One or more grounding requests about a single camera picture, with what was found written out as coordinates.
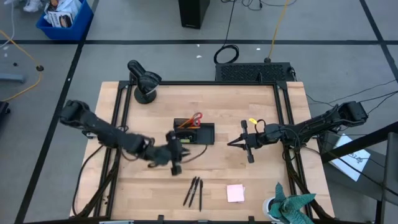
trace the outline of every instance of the wooden tabletop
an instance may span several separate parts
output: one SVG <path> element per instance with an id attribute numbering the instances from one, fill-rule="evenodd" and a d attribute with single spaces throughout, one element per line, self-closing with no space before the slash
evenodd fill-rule
<path id="1" fill-rule="evenodd" d="M 118 82 L 104 82 L 99 93 L 95 113 L 108 122 L 112 118 L 117 87 Z M 303 83 L 288 83 L 288 88 L 295 123 L 309 119 Z M 280 97 L 284 108 L 282 92 Z M 121 120 L 124 95 L 121 102 L 118 122 Z M 241 134 L 240 122 L 243 119 L 278 123 L 271 86 L 161 85 L 156 100 L 148 105 L 140 105 L 134 97 L 131 98 L 127 125 L 131 132 L 155 138 L 155 145 L 166 144 L 165 134 L 172 129 L 173 119 L 189 118 L 199 111 L 203 113 L 202 122 L 215 123 L 215 144 L 208 146 L 198 159 L 183 164 L 182 174 L 176 177 L 171 176 L 170 164 L 149 169 L 146 161 L 129 162 L 122 158 L 112 219 L 155 220 L 158 215 L 164 215 L 166 220 L 248 220 L 248 216 L 252 215 L 258 221 L 269 220 L 262 212 L 262 203 L 274 196 L 276 183 L 280 182 L 285 194 L 290 194 L 281 143 L 253 149 L 253 164 L 248 163 L 245 151 L 226 145 Z M 254 125 L 248 122 L 248 126 L 248 131 L 254 132 Z M 307 145 L 318 150 L 315 140 L 310 140 Z M 98 146 L 96 139 L 89 140 L 85 159 Z M 185 147 L 194 156 L 205 146 Z M 83 171 L 75 204 L 78 211 L 98 188 L 104 152 L 103 149 L 95 155 Z M 306 149 L 301 152 L 309 191 L 316 193 L 318 203 L 334 216 L 320 156 Z M 194 176 L 203 179 L 201 212 L 198 210 L 198 191 L 191 208 L 182 205 Z M 230 184 L 244 185 L 244 203 L 227 202 L 226 186 Z M 107 204 L 107 194 L 102 204 Z"/>

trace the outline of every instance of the yellow cable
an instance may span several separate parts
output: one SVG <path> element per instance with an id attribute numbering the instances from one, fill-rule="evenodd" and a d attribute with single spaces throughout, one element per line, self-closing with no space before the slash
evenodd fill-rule
<path id="1" fill-rule="evenodd" d="M 271 54 L 272 54 L 272 51 L 273 51 L 273 49 L 274 49 L 274 42 L 275 42 L 275 38 L 276 38 L 276 33 L 278 33 L 279 24 L 280 24 L 280 22 L 282 21 L 282 19 L 283 19 L 284 16 L 285 16 L 285 12 L 286 12 L 286 8 L 287 8 L 287 5 L 288 5 L 288 4 L 289 4 L 289 0 L 286 0 L 286 3 L 285 3 L 285 5 L 284 5 L 284 10 L 282 11 L 282 14 L 281 14 L 280 17 L 279 17 L 278 23 L 276 24 L 276 28 L 275 28 L 275 32 L 274 32 L 274 37 L 272 38 L 271 49 L 270 49 L 270 51 L 269 51 L 268 58 L 271 58 Z"/>
<path id="2" fill-rule="evenodd" d="M 28 57 L 30 57 L 30 59 L 32 59 L 34 61 L 34 63 L 36 63 L 36 66 L 40 66 L 40 63 L 38 61 L 36 61 L 35 58 L 33 58 L 30 54 L 28 54 L 22 47 L 20 47 L 19 45 L 17 45 L 6 33 L 4 33 L 2 30 L 0 30 L 0 33 L 5 36 L 5 38 L 7 38 L 10 42 L 12 42 L 20 51 L 24 52 Z M 39 82 L 42 80 L 43 74 L 42 72 L 39 72 L 39 79 L 36 81 L 35 84 L 31 85 L 30 87 L 26 88 L 25 90 L 20 91 L 19 93 L 15 94 L 14 96 L 11 96 L 5 100 L 2 101 L 9 101 L 14 99 L 15 97 L 33 89 L 35 86 L 37 86 L 37 84 L 39 84 Z"/>

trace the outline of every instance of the gray floor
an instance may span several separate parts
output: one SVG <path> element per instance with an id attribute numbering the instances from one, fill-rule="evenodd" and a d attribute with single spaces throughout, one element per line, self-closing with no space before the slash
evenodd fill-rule
<path id="1" fill-rule="evenodd" d="M 283 0 L 273 3 L 283 4 Z M 394 0 L 366 1 L 386 40 L 398 40 L 395 29 Z M 202 29 L 180 26 L 176 0 L 100 0 L 87 39 L 89 40 L 180 40 L 224 39 L 231 4 L 212 0 Z M 250 11 L 235 6 L 230 39 L 271 39 L 280 7 L 264 7 Z M 26 14 L 15 9 L 17 40 L 45 40 L 35 22 L 40 14 Z M 0 4 L 0 29 L 11 33 L 10 8 Z M 279 27 L 278 39 L 283 40 L 376 40 L 366 15 L 356 0 L 298 0 L 290 6 Z M 29 93 L 12 100 L 12 113 L 0 129 L 0 222 L 12 223 L 24 196 L 30 175 L 39 155 L 50 120 L 53 116 L 76 45 L 23 45 L 45 67 L 44 79 Z M 71 80 L 67 99 L 79 99 L 95 108 L 101 82 L 125 80 L 126 64 L 131 59 L 161 75 L 164 80 L 214 80 L 213 55 L 218 44 L 201 45 L 85 45 Z M 240 44 L 238 62 L 261 62 L 270 45 Z M 398 46 L 388 46 L 398 60 Z M 230 57 L 223 52 L 221 60 Z M 0 99 L 35 82 L 34 64 L 10 45 L 0 49 L 2 72 L 21 73 L 25 85 L 0 83 Z M 378 45 L 276 45 L 275 62 L 290 62 L 307 93 L 316 100 L 330 101 L 394 79 L 386 58 Z M 389 93 L 397 83 L 381 86 L 349 100 L 363 100 Z M 364 126 L 348 129 L 347 133 L 368 133 L 398 119 L 398 97 L 388 99 L 371 113 Z M 380 100 L 366 102 L 369 110 Z M 327 106 L 311 105 L 313 116 Z M 37 189 L 27 213 L 26 222 L 66 218 L 80 169 L 86 139 L 79 131 L 58 125 Z M 385 153 L 385 144 L 372 149 Z M 336 216 L 342 220 L 372 220 L 376 202 L 344 187 L 329 182 Z M 389 206 L 389 220 L 397 218 L 397 208 Z"/>

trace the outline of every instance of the black pen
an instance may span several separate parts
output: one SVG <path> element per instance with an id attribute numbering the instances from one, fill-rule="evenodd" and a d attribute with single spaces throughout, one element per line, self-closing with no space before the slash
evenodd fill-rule
<path id="1" fill-rule="evenodd" d="M 188 207 L 191 207 L 191 205 L 192 205 L 192 201 L 193 201 L 193 198 L 195 196 L 195 192 L 197 191 L 197 188 L 198 188 L 199 179 L 200 178 L 198 177 L 197 180 L 195 181 L 195 188 L 193 189 L 191 201 L 189 201 L 189 206 Z"/>
<path id="2" fill-rule="evenodd" d="M 192 179 L 191 187 L 189 187 L 187 196 L 185 196 L 184 204 L 182 204 L 183 206 L 187 203 L 188 197 L 189 197 L 189 195 L 190 195 L 190 193 L 192 191 L 192 187 L 193 187 L 193 184 L 195 183 L 196 179 L 197 179 L 196 176 Z"/>
<path id="3" fill-rule="evenodd" d="M 201 212 L 201 190 L 203 188 L 203 181 L 200 180 L 200 186 L 199 186 L 199 212 Z"/>

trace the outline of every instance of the pink sticky note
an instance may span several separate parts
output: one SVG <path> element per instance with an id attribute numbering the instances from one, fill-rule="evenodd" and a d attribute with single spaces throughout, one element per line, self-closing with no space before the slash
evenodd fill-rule
<path id="1" fill-rule="evenodd" d="M 228 202 L 244 202 L 244 187 L 242 184 L 227 185 L 226 195 Z"/>

